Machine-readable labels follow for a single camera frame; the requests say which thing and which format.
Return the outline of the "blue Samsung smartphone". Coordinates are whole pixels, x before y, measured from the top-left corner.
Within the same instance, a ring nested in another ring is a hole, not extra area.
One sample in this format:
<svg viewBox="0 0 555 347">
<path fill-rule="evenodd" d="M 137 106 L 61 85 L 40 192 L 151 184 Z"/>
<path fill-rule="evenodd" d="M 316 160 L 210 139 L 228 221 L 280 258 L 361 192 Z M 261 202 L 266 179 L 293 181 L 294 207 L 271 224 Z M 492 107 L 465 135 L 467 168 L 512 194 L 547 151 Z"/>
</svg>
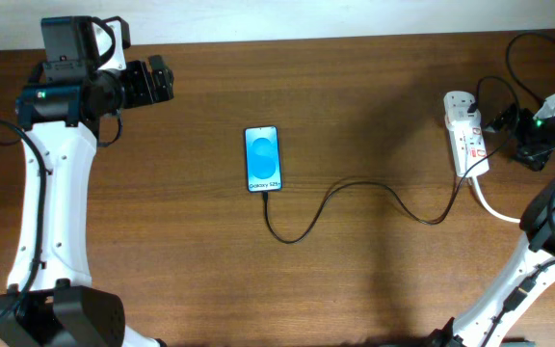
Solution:
<svg viewBox="0 0 555 347">
<path fill-rule="evenodd" d="M 248 191 L 256 193 L 280 190 L 282 178 L 277 128 L 246 128 L 244 138 Z"/>
</svg>

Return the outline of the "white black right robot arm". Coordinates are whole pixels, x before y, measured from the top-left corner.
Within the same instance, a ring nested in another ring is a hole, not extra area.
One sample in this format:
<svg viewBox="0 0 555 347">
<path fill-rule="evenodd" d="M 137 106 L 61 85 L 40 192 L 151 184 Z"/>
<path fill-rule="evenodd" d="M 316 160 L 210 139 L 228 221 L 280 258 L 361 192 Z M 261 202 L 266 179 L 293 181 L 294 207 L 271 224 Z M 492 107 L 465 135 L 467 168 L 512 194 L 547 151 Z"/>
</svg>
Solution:
<svg viewBox="0 0 555 347">
<path fill-rule="evenodd" d="M 555 282 L 555 177 L 523 212 L 515 251 L 485 294 L 423 341 L 426 346 L 500 346 Z"/>
</svg>

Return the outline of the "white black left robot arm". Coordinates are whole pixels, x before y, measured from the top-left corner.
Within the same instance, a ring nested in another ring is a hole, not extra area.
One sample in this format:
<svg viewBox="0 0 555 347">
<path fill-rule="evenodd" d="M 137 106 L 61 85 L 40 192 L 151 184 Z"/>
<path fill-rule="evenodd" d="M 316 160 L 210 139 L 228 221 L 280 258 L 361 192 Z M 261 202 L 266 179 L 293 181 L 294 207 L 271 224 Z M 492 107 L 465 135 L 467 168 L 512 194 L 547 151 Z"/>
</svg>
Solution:
<svg viewBox="0 0 555 347">
<path fill-rule="evenodd" d="M 47 17 L 45 59 L 15 103 L 10 126 L 25 164 L 18 247 L 0 295 L 0 339 L 10 346 L 151 346 L 127 325 L 121 299 L 93 287 L 86 241 L 93 159 L 103 119 L 171 100 L 159 55 L 127 61 L 128 23 L 113 16 Z"/>
</svg>

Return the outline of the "white charger adapter plug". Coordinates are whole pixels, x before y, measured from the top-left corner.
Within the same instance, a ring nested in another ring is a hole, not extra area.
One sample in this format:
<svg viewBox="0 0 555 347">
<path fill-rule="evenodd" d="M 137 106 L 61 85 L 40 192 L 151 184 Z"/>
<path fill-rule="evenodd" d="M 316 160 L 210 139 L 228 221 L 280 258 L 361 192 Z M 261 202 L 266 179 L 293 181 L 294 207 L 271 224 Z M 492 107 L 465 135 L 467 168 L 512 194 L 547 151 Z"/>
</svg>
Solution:
<svg viewBox="0 0 555 347">
<path fill-rule="evenodd" d="M 445 108 L 445 124 L 448 130 L 454 131 L 458 128 L 471 128 L 478 126 L 481 122 L 479 111 L 468 112 L 469 106 L 458 106 L 449 104 Z"/>
</svg>

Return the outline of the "white power strip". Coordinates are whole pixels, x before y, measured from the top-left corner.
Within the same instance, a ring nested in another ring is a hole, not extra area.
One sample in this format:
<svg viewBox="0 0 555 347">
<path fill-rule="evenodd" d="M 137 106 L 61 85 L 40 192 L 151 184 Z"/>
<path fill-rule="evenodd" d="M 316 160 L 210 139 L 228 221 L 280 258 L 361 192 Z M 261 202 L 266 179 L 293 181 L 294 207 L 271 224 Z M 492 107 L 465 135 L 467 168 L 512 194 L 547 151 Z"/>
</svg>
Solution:
<svg viewBox="0 0 555 347">
<path fill-rule="evenodd" d="M 474 96 L 467 92 L 452 91 L 443 98 L 444 109 L 451 103 L 470 107 L 474 103 Z M 448 134 L 458 177 L 479 176 L 489 170 L 481 123 L 471 128 L 448 130 Z"/>
</svg>

